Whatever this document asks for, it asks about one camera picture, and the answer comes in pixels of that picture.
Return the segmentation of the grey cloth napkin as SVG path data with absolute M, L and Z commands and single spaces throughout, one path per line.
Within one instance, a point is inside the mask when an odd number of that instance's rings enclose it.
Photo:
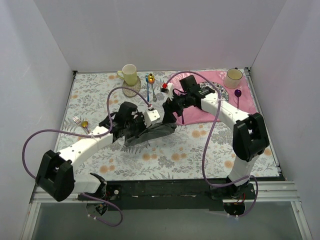
M 132 136 L 124 141 L 124 146 L 135 146 L 149 140 L 158 139 L 171 135 L 175 132 L 177 125 L 175 123 L 155 123 L 143 130 L 137 136 Z

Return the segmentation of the gold spoon purple handle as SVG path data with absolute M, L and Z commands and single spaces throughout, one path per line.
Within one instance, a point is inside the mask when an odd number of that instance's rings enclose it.
M 88 134 L 90 133 L 90 131 L 88 129 L 88 126 L 89 126 L 89 122 L 88 121 L 84 120 L 84 121 L 82 121 L 80 123 L 80 125 Z

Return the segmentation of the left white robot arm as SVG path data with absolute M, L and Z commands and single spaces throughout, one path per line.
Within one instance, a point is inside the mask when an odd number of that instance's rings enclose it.
M 110 113 L 86 137 L 58 152 L 47 151 L 42 157 L 35 183 L 58 202 L 73 193 L 86 193 L 95 200 L 103 199 L 107 193 L 106 180 L 96 173 L 75 177 L 77 168 L 117 139 L 138 136 L 159 118 L 153 107 L 139 112 L 135 104 L 125 101 L 118 111 Z

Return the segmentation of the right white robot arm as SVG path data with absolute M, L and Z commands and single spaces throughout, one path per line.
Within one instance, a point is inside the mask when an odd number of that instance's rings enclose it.
M 161 86 L 161 91 L 168 95 L 163 103 L 164 124 L 175 123 L 183 110 L 197 107 L 214 116 L 228 126 L 233 133 L 232 148 L 235 160 L 224 184 L 210 184 L 212 195 L 237 199 L 248 188 L 251 171 L 261 154 L 270 145 L 263 116 L 256 112 L 249 114 L 222 100 L 214 85 L 201 86 L 193 75 L 180 81 L 182 90 L 176 90 L 170 82 Z

